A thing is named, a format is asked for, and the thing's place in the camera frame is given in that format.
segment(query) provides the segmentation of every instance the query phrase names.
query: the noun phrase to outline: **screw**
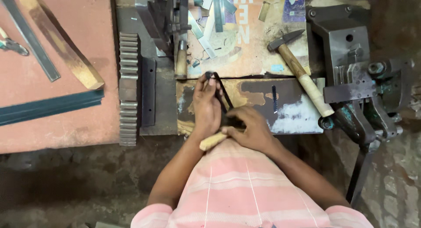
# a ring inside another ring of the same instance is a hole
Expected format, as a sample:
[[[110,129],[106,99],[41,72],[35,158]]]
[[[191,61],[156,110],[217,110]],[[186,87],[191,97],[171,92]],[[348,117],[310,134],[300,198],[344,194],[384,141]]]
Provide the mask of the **screw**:
[[[368,72],[370,74],[379,74],[379,73],[382,73],[383,70],[384,70],[384,66],[380,62],[371,63],[368,66]]]

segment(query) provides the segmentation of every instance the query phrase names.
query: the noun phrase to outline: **hammer head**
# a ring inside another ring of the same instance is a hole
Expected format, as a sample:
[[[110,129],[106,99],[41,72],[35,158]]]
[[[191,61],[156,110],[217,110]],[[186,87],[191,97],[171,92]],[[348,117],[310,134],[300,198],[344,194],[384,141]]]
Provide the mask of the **hammer head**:
[[[284,36],[282,36],[281,38],[278,38],[278,39],[272,41],[271,43],[269,43],[269,45],[267,45],[267,49],[269,51],[277,50],[278,47],[280,47],[282,44],[285,44],[285,43],[289,42],[290,40],[298,37],[304,31],[305,31],[305,29],[301,29],[301,30],[298,30],[298,31],[293,31],[293,32],[284,34]]]

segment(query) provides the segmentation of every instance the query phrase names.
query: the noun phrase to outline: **hand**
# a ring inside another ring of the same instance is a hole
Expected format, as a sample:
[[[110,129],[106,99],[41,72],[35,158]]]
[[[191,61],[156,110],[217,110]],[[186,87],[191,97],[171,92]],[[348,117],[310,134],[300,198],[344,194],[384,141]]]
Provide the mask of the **hand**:
[[[234,138],[241,146],[250,148],[266,155],[280,142],[273,137],[265,118],[249,106],[241,106],[230,110],[228,117],[237,117],[242,120],[246,129],[244,133],[234,127],[223,127],[222,133]]]
[[[195,126],[192,135],[203,140],[216,133],[221,125],[221,104],[215,97],[218,91],[222,95],[221,85],[202,75],[196,83],[193,94]]]

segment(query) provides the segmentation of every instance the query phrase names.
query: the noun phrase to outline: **hammer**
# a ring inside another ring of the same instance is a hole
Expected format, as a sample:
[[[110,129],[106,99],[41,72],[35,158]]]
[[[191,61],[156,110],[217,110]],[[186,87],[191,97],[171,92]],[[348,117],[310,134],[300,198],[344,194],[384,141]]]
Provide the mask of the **hammer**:
[[[301,64],[298,62],[297,58],[291,53],[290,49],[287,47],[286,43],[290,40],[298,37],[301,35],[305,30],[298,30],[293,31],[288,34],[284,34],[283,37],[278,38],[269,45],[267,45],[267,49],[272,52],[274,50],[278,50],[281,54],[282,58],[288,64],[291,72],[297,77],[298,81],[303,86],[304,90],[306,91],[307,95],[313,101],[313,104],[316,106],[317,110],[320,112],[322,117],[330,116],[334,113],[332,107],[329,104],[326,104],[322,93],[314,84],[313,80],[310,76],[304,71]]]

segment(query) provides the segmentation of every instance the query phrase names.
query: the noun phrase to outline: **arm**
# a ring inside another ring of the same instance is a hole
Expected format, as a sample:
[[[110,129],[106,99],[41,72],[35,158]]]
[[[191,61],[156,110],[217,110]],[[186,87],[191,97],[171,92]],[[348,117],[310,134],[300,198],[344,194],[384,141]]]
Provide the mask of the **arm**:
[[[243,106],[228,112],[227,116],[239,118],[247,128],[244,133],[233,127],[223,128],[223,133],[230,135],[244,147],[264,153],[295,186],[302,189],[322,209],[326,210],[334,205],[350,207],[344,196],[323,176],[286,150],[279,140],[273,137],[265,118],[256,110]]]
[[[182,148],[161,171],[149,195],[147,205],[162,203],[175,209],[186,182],[197,162],[202,158],[200,142],[213,135],[221,123],[221,104],[215,91],[221,86],[214,79],[206,82],[203,75],[197,80],[193,94],[195,127]]]

